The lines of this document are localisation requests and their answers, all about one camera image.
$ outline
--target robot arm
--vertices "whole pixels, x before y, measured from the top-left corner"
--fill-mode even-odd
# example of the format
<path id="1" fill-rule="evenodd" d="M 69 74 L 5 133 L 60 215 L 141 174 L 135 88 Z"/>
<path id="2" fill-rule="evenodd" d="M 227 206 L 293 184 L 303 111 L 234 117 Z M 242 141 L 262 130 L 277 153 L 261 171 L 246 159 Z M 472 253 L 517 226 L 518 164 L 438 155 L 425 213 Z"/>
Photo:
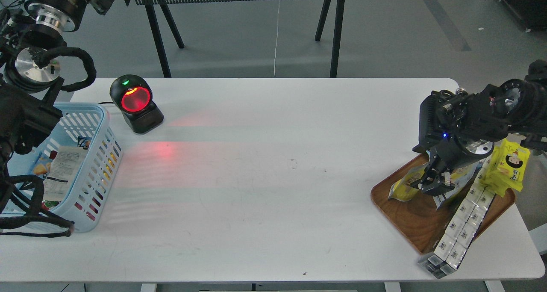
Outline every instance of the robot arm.
<path id="1" fill-rule="evenodd" d="M 0 218 L 0 229 L 13 229 L 30 221 L 41 221 L 66 228 L 65 232 L 22 234 L 29 236 L 69 236 L 73 229 L 70 221 L 43 210 L 43 184 L 35 176 L 11 177 L 7 163 L 13 153 L 26 154 L 39 146 L 62 117 L 53 107 L 59 91 L 76 91 L 91 85 L 96 77 L 93 60 L 80 48 L 67 47 L 63 32 L 76 31 L 80 26 L 87 4 L 99 14 L 105 14 L 113 0 L 25 0 L 25 9 L 0 11 L 0 212 L 8 201 L 25 210 L 24 216 Z M 88 75 L 85 80 L 63 86 L 59 76 L 58 56 L 74 56 L 83 62 Z M 43 99 L 29 95 L 47 90 Z M 23 183 L 33 189 L 32 197 L 25 196 L 15 187 Z"/>
<path id="2" fill-rule="evenodd" d="M 431 196 L 451 191 L 450 173 L 489 156 L 508 133 L 526 135 L 521 145 L 547 150 L 547 62 L 532 63 L 525 80 L 491 84 L 477 94 L 433 91 L 420 105 L 419 145 L 430 151 L 422 178 L 412 184 Z"/>

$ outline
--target red scanner light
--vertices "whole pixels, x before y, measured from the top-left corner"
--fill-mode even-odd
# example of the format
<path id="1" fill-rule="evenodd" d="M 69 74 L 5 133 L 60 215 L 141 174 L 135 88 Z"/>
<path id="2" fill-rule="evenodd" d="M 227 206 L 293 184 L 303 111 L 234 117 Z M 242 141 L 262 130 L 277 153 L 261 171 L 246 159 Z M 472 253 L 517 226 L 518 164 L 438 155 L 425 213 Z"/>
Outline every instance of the red scanner light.
<path id="1" fill-rule="evenodd" d="M 150 103 L 150 91 L 141 86 L 135 86 L 121 97 L 121 107 L 128 112 L 139 112 Z"/>

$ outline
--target black table leg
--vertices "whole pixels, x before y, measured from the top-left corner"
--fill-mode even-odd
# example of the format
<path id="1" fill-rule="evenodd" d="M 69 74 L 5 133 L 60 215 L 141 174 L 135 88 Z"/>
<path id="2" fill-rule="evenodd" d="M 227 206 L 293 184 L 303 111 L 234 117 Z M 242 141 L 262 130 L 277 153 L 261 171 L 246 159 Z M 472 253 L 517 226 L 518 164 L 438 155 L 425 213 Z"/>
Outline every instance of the black table leg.
<path id="1" fill-rule="evenodd" d="M 150 23 L 150 30 L 154 37 L 154 43 L 156 44 L 156 51 L 158 51 L 158 57 L 160 58 L 160 64 L 162 65 L 162 71 L 164 77 L 171 77 L 171 71 L 169 69 L 168 57 L 165 54 L 164 43 L 162 41 L 162 34 L 160 33 L 160 27 L 158 27 L 158 19 L 156 17 L 156 11 L 153 4 L 145 4 L 146 14 L 148 15 L 148 23 Z"/>
<path id="2" fill-rule="evenodd" d="M 169 7 L 166 4 L 160 4 L 160 7 L 162 8 L 162 11 L 164 12 L 165 19 L 168 21 L 169 28 L 171 29 L 171 32 L 173 34 L 174 40 L 176 41 L 176 44 L 178 45 L 178 48 L 180 49 L 184 48 L 184 42 L 182 42 L 180 33 L 178 33 L 178 29 L 174 23 L 174 19 L 173 19 L 173 16 L 171 15 Z"/>
<path id="3" fill-rule="evenodd" d="M 330 77 L 336 77 L 336 74 L 338 74 L 338 55 L 340 54 L 340 38 L 342 37 L 342 20 L 344 19 L 345 3 L 346 0 L 336 0 L 336 18 L 334 19 L 334 39 L 332 39 Z"/>
<path id="4" fill-rule="evenodd" d="M 331 0 L 323 0 L 323 8 L 321 9 L 321 16 L 319 17 L 319 24 L 317 25 L 317 31 L 315 33 L 315 41 L 321 41 L 321 35 L 323 34 L 323 27 L 325 27 L 326 15 L 329 13 Z"/>

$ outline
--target cartoon face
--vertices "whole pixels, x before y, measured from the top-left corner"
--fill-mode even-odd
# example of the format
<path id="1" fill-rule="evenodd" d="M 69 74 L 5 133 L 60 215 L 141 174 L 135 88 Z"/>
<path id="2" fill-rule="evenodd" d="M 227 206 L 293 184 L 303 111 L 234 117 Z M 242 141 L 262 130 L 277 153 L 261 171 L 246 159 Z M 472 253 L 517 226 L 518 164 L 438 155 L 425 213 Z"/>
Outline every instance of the cartoon face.
<path id="1" fill-rule="evenodd" d="M 507 159 L 507 161 L 508 161 L 509 163 L 512 163 L 512 164 L 515 164 L 515 165 L 518 165 L 518 164 L 520 164 L 520 162 L 521 162 L 520 158 L 518 158 L 518 157 L 516 157 L 516 156 L 511 156 L 511 157 L 509 157 L 509 158 Z"/>

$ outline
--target table leg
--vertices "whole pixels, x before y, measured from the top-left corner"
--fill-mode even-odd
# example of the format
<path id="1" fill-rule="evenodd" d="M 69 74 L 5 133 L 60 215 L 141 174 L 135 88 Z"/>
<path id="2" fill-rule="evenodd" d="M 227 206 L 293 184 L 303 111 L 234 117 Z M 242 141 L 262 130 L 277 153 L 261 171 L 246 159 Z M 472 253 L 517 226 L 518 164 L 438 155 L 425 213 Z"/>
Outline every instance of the table leg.
<path id="1" fill-rule="evenodd" d="M 488 292 L 506 292 L 499 280 L 485 280 L 484 284 L 486 284 Z"/>
<path id="2" fill-rule="evenodd" d="M 157 287 L 156 283 L 144 283 L 141 285 L 141 292 L 156 292 Z"/>
<path id="3" fill-rule="evenodd" d="M 385 292 L 401 292 L 401 286 L 398 282 L 384 282 Z"/>
<path id="4" fill-rule="evenodd" d="M 178 33 L 178 29 L 174 23 L 174 19 L 173 19 L 173 16 L 171 15 L 169 7 L 166 4 L 160 4 L 160 7 L 162 8 L 162 11 L 164 12 L 165 19 L 168 21 L 169 28 L 171 29 L 171 32 L 173 34 L 174 40 L 176 41 L 176 44 L 178 45 L 178 48 L 183 49 L 184 42 L 182 42 L 180 33 Z"/>
<path id="5" fill-rule="evenodd" d="M 340 38 L 342 37 L 342 20 L 344 19 L 345 3 L 346 0 L 336 0 L 336 17 L 334 19 L 334 39 L 332 40 L 330 77 L 336 77 L 338 74 L 338 55 L 340 54 Z"/>
<path id="6" fill-rule="evenodd" d="M 323 0 L 323 8 L 321 9 L 321 16 L 319 17 L 319 24 L 317 25 L 317 31 L 315 32 L 315 41 L 321 41 L 321 35 L 323 34 L 323 27 L 325 27 L 326 15 L 329 13 L 331 0 Z"/>
<path id="7" fill-rule="evenodd" d="M 150 23 L 150 30 L 154 37 L 154 43 L 156 44 L 156 51 L 158 51 L 158 57 L 160 58 L 160 65 L 164 72 L 164 77 L 171 77 L 171 71 L 169 69 L 168 57 L 165 54 L 164 43 L 162 41 L 162 34 L 160 33 L 160 27 L 158 26 L 158 18 L 156 17 L 156 11 L 153 4 L 145 4 L 146 14 L 148 15 L 148 23 Z"/>

